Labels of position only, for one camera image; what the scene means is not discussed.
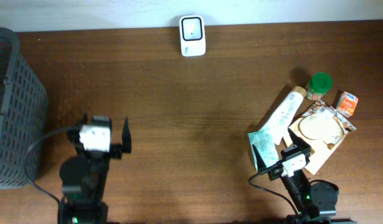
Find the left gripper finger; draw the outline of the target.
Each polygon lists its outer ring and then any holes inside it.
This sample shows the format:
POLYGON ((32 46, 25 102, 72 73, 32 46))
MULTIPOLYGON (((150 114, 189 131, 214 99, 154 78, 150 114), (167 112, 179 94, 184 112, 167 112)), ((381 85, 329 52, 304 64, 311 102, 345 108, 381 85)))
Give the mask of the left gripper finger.
POLYGON ((131 143, 131 133, 129 129, 128 117, 125 118, 121 138, 122 138, 122 153, 131 153, 132 143, 131 143))
POLYGON ((81 119, 75 123, 75 131, 79 132, 82 129, 83 125, 87 124, 87 121, 88 121, 87 114, 83 114, 81 119))

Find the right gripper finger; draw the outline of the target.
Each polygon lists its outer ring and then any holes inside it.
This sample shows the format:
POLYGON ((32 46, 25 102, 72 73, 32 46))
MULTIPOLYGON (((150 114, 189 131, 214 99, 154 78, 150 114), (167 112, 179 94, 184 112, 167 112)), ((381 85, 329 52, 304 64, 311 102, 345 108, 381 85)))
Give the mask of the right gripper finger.
POLYGON ((265 169, 266 164, 264 160, 262 159, 261 155, 259 154, 257 147, 254 144, 252 144, 252 155, 253 155, 253 161, 255 164, 256 171, 265 169))
POLYGON ((304 141, 302 138, 298 137, 290 128, 288 128, 288 134, 293 142, 293 144, 303 153, 311 153, 311 146, 304 141))

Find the teal wipes packet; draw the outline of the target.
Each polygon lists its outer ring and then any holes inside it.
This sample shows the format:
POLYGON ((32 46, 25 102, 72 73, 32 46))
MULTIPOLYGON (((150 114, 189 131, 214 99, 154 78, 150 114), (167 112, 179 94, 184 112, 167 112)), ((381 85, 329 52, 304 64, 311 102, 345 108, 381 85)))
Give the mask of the teal wipes packet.
POLYGON ((254 144, 262 159, 266 164, 266 168, 278 162, 278 153, 275 147, 273 136, 268 129, 261 129, 252 133, 248 133, 248 138, 251 145, 254 144))

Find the beige brown snack bag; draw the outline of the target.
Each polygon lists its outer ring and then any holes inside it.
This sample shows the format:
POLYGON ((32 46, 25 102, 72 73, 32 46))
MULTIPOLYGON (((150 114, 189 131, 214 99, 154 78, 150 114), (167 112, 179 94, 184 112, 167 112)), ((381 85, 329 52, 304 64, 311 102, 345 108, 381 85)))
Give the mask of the beige brown snack bag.
POLYGON ((342 114, 322 100, 315 101, 289 128, 311 146, 305 169, 315 175, 344 138, 356 130, 342 114))

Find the white cream tube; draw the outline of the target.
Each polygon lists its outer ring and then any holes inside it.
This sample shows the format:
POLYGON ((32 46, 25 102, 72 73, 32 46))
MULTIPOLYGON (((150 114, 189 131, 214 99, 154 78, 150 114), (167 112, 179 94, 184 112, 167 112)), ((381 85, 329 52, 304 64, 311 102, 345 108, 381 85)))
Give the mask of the white cream tube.
POLYGON ((306 94, 303 87, 294 87, 263 125, 263 130, 268 131, 276 145, 280 144, 306 94))

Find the small orange white box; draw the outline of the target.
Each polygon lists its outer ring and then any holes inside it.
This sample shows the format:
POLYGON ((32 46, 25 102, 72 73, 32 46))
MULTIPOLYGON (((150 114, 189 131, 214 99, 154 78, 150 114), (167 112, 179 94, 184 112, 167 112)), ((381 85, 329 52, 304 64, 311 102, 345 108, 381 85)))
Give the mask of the small orange white box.
POLYGON ((344 91, 339 97, 336 111, 345 117, 350 117, 354 114, 359 98, 349 92, 344 91))

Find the green round item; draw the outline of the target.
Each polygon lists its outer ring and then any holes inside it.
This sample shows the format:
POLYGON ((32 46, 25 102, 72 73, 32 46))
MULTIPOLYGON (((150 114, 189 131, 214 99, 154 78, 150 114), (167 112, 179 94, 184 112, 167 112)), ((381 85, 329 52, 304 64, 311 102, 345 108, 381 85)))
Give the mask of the green round item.
POLYGON ((321 99, 333 86, 333 79, 327 73, 319 72, 313 75, 306 85, 306 98, 309 100, 321 99))

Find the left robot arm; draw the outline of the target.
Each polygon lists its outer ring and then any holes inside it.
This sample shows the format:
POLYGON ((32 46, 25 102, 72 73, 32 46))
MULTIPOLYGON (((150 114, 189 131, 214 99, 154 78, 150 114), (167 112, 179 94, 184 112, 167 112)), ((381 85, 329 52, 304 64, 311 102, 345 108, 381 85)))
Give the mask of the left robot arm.
POLYGON ((112 159, 131 153, 131 133, 125 118, 122 142, 111 143, 112 120, 106 116, 84 115, 67 131, 77 155, 60 167, 63 197, 59 202, 58 223, 106 223, 108 205, 103 202, 112 159))

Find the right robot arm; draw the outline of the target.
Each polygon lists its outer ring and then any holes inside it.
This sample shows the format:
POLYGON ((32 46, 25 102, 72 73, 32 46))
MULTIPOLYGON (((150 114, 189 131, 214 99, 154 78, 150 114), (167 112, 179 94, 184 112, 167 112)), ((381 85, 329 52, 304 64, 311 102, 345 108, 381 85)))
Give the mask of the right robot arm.
POLYGON ((262 191, 284 199, 293 209, 280 223, 331 223, 336 214, 339 188, 325 180, 308 180, 303 168, 310 162, 311 146, 292 130, 288 130, 293 145, 281 152, 281 160, 251 176, 248 183, 262 191), (270 180, 281 179, 291 199, 252 183, 260 175, 270 180))

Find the white barcode scanner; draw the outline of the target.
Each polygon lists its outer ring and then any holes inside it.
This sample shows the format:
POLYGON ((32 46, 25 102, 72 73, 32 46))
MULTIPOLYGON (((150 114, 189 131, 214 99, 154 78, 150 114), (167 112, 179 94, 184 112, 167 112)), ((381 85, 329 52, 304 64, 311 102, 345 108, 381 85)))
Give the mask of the white barcode scanner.
POLYGON ((206 34, 201 16, 182 16, 179 19, 179 36, 183 57, 196 57, 206 52, 206 34))

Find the grey plastic mesh basket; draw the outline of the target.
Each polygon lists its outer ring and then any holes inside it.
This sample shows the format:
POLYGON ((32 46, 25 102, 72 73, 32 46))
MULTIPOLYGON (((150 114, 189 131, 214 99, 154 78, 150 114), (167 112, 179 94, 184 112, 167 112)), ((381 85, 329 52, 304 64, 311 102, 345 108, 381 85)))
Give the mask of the grey plastic mesh basket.
POLYGON ((44 133, 48 104, 18 36, 0 27, 0 190, 21 188, 27 176, 38 176, 41 148, 27 148, 44 133))

